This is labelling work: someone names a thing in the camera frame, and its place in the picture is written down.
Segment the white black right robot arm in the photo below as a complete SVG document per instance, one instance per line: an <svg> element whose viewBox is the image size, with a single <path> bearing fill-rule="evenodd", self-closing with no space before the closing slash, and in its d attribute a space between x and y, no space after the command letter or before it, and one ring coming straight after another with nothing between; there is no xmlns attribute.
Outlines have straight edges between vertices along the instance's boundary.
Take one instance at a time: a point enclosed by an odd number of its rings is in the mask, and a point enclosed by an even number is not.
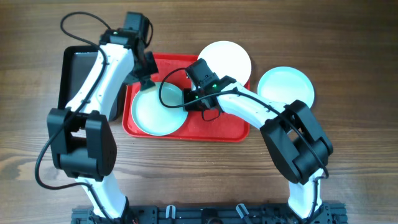
<svg viewBox="0 0 398 224"><path fill-rule="evenodd" d="M320 181L333 146L310 108L295 100L289 105L261 97L225 76L192 78L195 87L186 103L217 108L260 130L271 159L289 181L288 205L298 218L310 222L322 203Z"/></svg>

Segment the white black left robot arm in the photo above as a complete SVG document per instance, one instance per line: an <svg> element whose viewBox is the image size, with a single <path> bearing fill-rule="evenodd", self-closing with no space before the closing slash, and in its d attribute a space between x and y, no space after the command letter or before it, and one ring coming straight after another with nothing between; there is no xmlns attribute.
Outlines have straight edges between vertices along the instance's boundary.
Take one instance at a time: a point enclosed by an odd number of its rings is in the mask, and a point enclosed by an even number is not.
<svg viewBox="0 0 398 224"><path fill-rule="evenodd" d="M154 87L150 76L157 73L153 54L145 52L151 37L146 28L108 29L96 48L98 56L78 93L64 109L47 116L49 140L35 165L40 177L41 160L47 149L53 164L74 179L88 194L96 223L134 223L129 201L113 174L117 147L108 119L123 84L140 83L142 90Z"/></svg>

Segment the light green plate front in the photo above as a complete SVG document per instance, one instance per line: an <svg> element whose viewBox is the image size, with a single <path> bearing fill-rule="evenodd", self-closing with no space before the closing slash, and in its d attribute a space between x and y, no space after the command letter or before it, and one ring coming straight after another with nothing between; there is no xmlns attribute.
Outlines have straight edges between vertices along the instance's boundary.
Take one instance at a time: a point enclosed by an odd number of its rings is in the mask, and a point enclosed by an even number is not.
<svg viewBox="0 0 398 224"><path fill-rule="evenodd" d="M188 112L183 108L167 108L159 100L160 82L155 88L138 91L131 104L135 125L152 136L165 136L176 132L186 121Z"/></svg>

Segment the light green plate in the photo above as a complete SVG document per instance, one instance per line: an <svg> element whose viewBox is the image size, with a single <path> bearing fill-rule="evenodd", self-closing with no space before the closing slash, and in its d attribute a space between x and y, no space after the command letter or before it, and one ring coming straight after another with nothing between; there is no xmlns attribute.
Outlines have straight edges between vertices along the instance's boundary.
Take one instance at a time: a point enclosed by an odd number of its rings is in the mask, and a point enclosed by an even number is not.
<svg viewBox="0 0 398 224"><path fill-rule="evenodd" d="M309 108L315 101L315 89L310 79L293 67L275 67L267 71L259 80L257 94L287 104L300 100Z"/></svg>
<svg viewBox="0 0 398 224"><path fill-rule="evenodd" d="M167 108L159 100L160 82L155 88L138 91L131 104L135 125L152 136L165 136L176 132L186 121L188 112L183 108Z"/></svg>

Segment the white round plate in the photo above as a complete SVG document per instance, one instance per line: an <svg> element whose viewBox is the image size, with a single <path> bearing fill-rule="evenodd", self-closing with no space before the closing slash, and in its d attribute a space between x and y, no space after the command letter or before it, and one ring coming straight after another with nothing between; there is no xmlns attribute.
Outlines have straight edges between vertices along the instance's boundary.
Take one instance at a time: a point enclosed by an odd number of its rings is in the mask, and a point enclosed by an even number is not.
<svg viewBox="0 0 398 224"><path fill-rule="evenodd" d="M198 55L219 79L229 76L245 85L251 76L252 63L248 53L238 44L221 40L207 45Z"/></svg>

